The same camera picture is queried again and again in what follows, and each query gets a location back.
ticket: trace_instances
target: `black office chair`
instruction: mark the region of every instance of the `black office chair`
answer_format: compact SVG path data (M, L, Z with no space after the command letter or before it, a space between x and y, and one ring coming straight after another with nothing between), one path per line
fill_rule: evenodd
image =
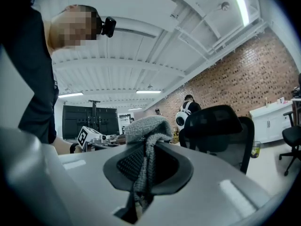
M299 151L299 146L301 145L301 127L293 125L292 113L293 112L291 111L283 114L284 116L289 116L292 127L283 130L282 136L285 143L292 147L292 151L290 153L280 154L279 160L281 160L283 156L293 157L291 163L288 165L286 171L284 172L284 176L288 175L288 170L290 169L291 165L293 164L293 161L296 158L298 158L301 161L301 151Z
M218 156L246 173L254 124L250 118L238 118L230 106L214 106L191 114L179 133L179 141L183 147Z

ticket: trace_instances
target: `gray cloth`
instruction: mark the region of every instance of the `gray cloth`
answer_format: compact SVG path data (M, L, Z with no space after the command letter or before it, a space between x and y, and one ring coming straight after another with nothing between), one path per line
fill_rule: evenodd
M148 206L148 195L156 181L156 155L154 145L157 141L169 141L172 139L172 130L168 120L160 115L149 116L141 118L125 127L125 135L127 144L145 141L145 154L143 164L134 183L135 200L140 200L140 196L146 200L144 202L145 209Z

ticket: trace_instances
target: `black monitor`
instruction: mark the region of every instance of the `black monitor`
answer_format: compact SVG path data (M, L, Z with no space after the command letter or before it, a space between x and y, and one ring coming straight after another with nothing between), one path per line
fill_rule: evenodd
M64 105L63 138L77 138L83 126L94 127L104 135L119 135L117 109L96 108L96 118L93 118L92 107Z

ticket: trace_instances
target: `red brick wall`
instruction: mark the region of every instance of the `red brick wall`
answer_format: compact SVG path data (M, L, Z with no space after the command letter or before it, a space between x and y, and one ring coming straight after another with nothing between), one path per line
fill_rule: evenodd
M171 93L146 111L155 114L159 108L175 127L175 115L185 95L193 95L202 108L230 105L238 116L265 105L265 97L275 102L298 86L298 69L293 58L270 30L260 34L228 54L216 65L204 70L184 86Z

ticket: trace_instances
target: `fluorescent light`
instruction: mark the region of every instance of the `fluorescent light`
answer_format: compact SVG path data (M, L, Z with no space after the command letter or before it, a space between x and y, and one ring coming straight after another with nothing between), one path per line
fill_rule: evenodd
M136 91L137 94L157 94L157 93L161 93L160 90L137 90Z
M75 92L75 93L69 93L69 94L64 94L64 95L59 95L59 98L64 98L64 97L70 97L70 96L82 96L82 92Z
M141 110L142 108L133 108L133 109L128 109L128 111L133 111L133 110Z
M249 15L248 10L246 9L246 2L245 0L236 0L236 2L238 3L240 14L243 19L243 24L244 26L247 26L249 24Z

